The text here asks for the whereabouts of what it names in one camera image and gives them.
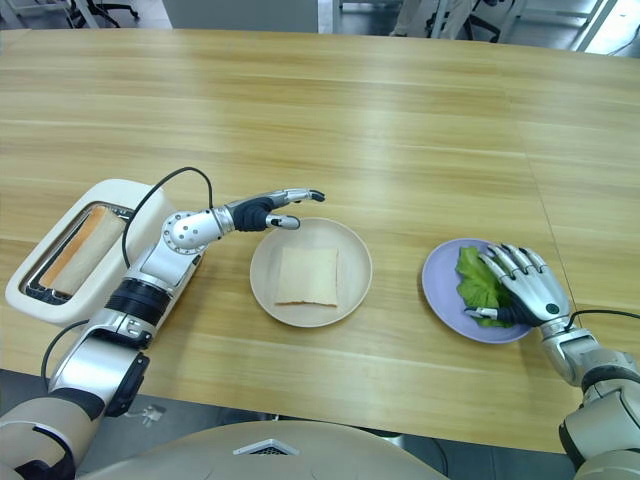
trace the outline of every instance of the bread slice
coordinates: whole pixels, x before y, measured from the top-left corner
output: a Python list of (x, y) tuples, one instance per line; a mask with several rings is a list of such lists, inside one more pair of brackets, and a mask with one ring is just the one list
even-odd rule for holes
[(94, 207), (80, 229), (40, 278), (40, 285), (75, 294), (122, 231), (124, 220), (104, 206)]
[(277, 305), (338, 306), (338, 249), (282, 249)]

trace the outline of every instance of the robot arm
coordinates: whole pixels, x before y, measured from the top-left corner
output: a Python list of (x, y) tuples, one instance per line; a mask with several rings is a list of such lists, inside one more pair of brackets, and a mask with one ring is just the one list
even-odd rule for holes
[(322, 202), (324, 195), (278, 190), (167, 218), (158, 243), (131, 265), (56, 367), (47, 396), (0, 418), (0, 476), (74, 478), (101, 419), (119, 416), (131, 405), (149, 364), (141, 350), (150, 345), (209, 244), (234, 230), (296, 229), (296, 217), (271, 212), (305, 199)]
[(568, 328), (569, 300), (539, 255), (512, 245), (489, 250), (493, 256), (480, 257), (507, 288), (512, 305), (468, 313), (539, 327), (557, 372), (581, 387), (582, 404), (559, 428), (565, 451), (576, 468), (582, 465), (576, 478), (640, 478), (640, 374), (635, 360), (601, 346), (585, 328)]

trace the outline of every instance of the cable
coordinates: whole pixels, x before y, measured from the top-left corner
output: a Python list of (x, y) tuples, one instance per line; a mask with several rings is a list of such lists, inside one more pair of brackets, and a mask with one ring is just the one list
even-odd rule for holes
[(571, 329), (571, 326), (573, 325), (573, 322), (575, 321), (576, 317), (578, 315), (582, 315), (583, 313), (610, 313), (611, 315), (624, 315), (625, 317), (633, 317), (633, 318), (640, 319), (640, 315), (638, 315), (637, 313), (623, 312), (622, 310), (577, 310), (571, 314), (571, 317), (569, 318), (569, 323), (567, 324), (566, 327), (564, 327), (564, 331), (568, 332)]
[(638, 28), (636, 28), (635, 33), (633, 34), (633, 38), (631, 40), (629, 40), (627, 43), (625, 43), (623, 46), (621, 46), (620, 48), (616, 48), (615, 50), (613, 50), (612, 52), (607, 53), (607, 55), (611, 56), (611, 55), (617, 55), (618, 53), (620, 53), (622, 50), (624, 50), (625, 48), (627, 48), (629, 45), (631, 45), (633, 42), (635, 42), (636, 38), (638, 38), (638, 34), (640, 33), (640, 24), (638, 25)]
[(173, 177), (187, 171), (192, 171), (200, 174), (202, 178), (204, 178), (205, 182), (207, 182), (207, 188), (209, 189), (209, 208), (211, 209), (213, 208), (213, 187), (211, 186), (211, 180), (209, 180), (209, 177), (207, 177), (207, 175), (202, 170), (198, 170), (195, 167), (182, 167), (182, 168), (179, 168), (178, 170), (174, 170), (173, 172), (171, 172), (169, 175), (167, 175), (158, 183), (156, 183), (151, 188), (151, 190), (149, 190), (147, 194), (142, 198), (142, 200), (140, 200), (140, 203), (138, 203), (138, 206), (135, 208), (135, 210), (131, 214), (131, 217), (129, 218), (129, 221), (124, 227), (124, 231), (122, 232), (122, 258), (124, 259), (124, 263), (127, 266), (127, 268), (131, 266), (131, 264), (129, 263), (129, 256), (127, 255), (127, 234), (129, 233), (129, 227), (131, 226), (131, 222), (133, 222), (133, 219), (136, 218), (136, 215), (138, 215), (142, 206), (147, 202), (147, 200), (149, 200), (149, 198), (151, 198), (151, 195), (156, 193), (158, 189), (162, 187), (162, 185), (167, 183)]
[(449, 475), (449, 460), (447, 460), (447, 454), (444, 452), (444, 448), (442, 448), (439, 440), (433, 437), (429, 438), (431, 438), (433, 444), (438, 448), (438, 451), (440, 452), (440, 459), (442, 460), (442, 474), (446, 477)]
[(58, 340), (60, 340), (65, 333), (67, 333), (69, 330), (79, 327), (80, 325), (84, 325), (85, 323), (89, 323), (89, 320), (80, 320), (79, 322), (75, 322), (75, 323), (72, 323), (71, 325), (67, 325), (62, 330), (60, 330), (58, 334), (55, 337), (53, 337), (53, 340), (51, 340), (51, 343), (49, 343), (49, 346), (45, 350), (44, 355), (42, 357), (42, 364), (40, 365), (40, 376), (42, 377), (42, 382), (44, 383), (45, 391), (49, 390), (49, 380), (47, 380), (47, 363), (49, 363), (49, 355), (51, 355), (51, 351), (53, 350), (53, 347), (56, 346), (56, 343), (58, 343)]

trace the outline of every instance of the gray floor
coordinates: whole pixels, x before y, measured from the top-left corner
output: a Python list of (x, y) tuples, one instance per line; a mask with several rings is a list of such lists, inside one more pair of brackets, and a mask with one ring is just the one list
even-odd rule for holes
[[(34, 0), (13, 0), (15, 4), (33, 4)], [(331, 30), (331, 1), (319, 0), (319, 23), (321, 32)], [(398, 14), (399, 3), (389, 4), (345, 4), (340, 15), (342, 33), (355, 35), (388, 35), (393, 29)], [(47, 13), (37, 16), (16, 17), (7, 8), (5, 0), (0, 0), (0, 30), (9, 28), (67, 28), (63, 13)], [(552, 6), (554, 0), (529, 0), (530, 7)], [(563, 8), (589, 11), (595, 0), (564, 0)], [(123, 27), (171, 28), (162, 0), (132, 0), (133, 7), (140, 13), (135, 21), (126, 11), (116, 11), (113, 17)], [(502, 25), (509, 0), (489, 7), (481, 3), (477, 14), (485, 20)], [(424, 37), (425, 21), (435, 11), (436, 0), (424, 0), (409, 30), (409, 36)], [(101, 26), (108, 26), (98, 18)], [(614, 10), (604, 23), (587, 52), (606, 54), (624, 45), (633, 38), (640, 24), (640, 0), (618, 0)], [(515, 22), (506, 43), (534, 45), (557, 49), (574, 49), (584, 36), (584, 21), (567, 17), (525, 16)], [(488, 40), (489, 34), (474, 28), (476, 39)], [(619, 56), (640, 58), (640, 39), (621, 51)]]
[[(0, 415), (30, 398), (42, 396), (41, 379), (32, 375), (0, 370)], [(179, 402), (138, 395), (129, 410), (134, 415), (152, 406), (163, 411), (159, 420), (143, 425), (142, 416), (107, 418), (103, 421), (79, 473), (87, 473), (156, 445), (218, 425), (263, 420), (266, 414), (213, 405)], [(429, 438), (404, 435), (404, 448), (442, 469), (442, 457)], [(453, 480), (568, 480), (573, 467), (564, 455), (497, 448), (441, 440)]]

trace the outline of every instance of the green lettuce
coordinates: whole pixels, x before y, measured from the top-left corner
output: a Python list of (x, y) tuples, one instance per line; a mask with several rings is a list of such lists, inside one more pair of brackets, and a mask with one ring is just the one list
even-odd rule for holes
[[(509, 293), (507, 289), (491, 273), (482, 260), (478, 257), (476, 247), (460, 248), (460, 256), (456, 265), (456, 272), (462, 276), (458, 285), (458, 293), (467, 307), (498, 308), (509, 306)], [(508, 322), (501, 322), (491, 318), (474, 318), (481, 327), (513, 326)]]

